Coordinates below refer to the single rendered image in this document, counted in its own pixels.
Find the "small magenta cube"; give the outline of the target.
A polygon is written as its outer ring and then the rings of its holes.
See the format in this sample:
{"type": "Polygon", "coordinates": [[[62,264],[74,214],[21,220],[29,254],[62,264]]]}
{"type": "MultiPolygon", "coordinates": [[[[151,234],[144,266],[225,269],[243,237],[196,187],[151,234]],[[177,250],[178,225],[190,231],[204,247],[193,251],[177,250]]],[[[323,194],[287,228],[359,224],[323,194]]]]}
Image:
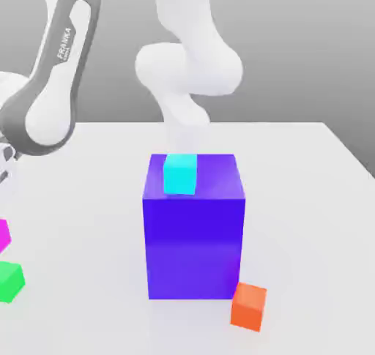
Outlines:
{"type": "Polygon", "coordinates": [[[0,254],[10,245],[12,241],[10,230],[5,219],[0,219],[0,254]]]}

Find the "small orange cube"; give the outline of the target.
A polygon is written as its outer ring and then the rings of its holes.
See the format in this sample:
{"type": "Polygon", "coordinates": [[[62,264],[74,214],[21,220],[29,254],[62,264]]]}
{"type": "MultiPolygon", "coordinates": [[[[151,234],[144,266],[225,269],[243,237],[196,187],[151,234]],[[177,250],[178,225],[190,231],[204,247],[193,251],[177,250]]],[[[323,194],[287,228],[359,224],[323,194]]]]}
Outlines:
{"type": "Polygon", "coordinates": [[[230,324],[260,332],[267,289],[239,282],[231,303],[230,324]]]}

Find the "small cyan cube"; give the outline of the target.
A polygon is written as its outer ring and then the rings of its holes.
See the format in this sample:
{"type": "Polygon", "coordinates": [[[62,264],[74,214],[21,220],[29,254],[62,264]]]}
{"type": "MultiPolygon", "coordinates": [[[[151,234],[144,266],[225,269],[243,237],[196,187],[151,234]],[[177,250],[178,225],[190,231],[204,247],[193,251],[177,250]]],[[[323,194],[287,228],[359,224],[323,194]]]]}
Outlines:
{"type": "Polygon", "coordinates": [[[163,190],[169,195],[194,195],[198,158],[196,154],[168,154],[163,164],[163,190]]]}

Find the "large blue-violet box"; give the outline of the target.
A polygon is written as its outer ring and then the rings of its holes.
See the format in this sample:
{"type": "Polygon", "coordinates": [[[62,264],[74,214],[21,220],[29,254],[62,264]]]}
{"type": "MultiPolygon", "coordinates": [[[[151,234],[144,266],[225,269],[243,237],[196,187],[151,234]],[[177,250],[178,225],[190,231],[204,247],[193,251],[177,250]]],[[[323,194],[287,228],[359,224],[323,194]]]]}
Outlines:
{"type": "Polygon", "coordinates": [[[240,275],[245,192],[232,154],[200,154],[195,195],[163,192],[152,154],[142,198],[150,299],[231,299],[240,275]]]}

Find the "small green cube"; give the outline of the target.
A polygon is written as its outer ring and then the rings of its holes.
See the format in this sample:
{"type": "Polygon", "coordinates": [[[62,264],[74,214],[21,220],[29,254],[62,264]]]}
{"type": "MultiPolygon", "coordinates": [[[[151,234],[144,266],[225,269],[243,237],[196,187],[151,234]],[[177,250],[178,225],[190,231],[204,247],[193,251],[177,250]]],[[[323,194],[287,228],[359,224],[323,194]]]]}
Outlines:
{"type": "Polygon", "coordinates": [[[0,261],[0,302],[10,303],[25,285],[20,264],[0,261]]]}

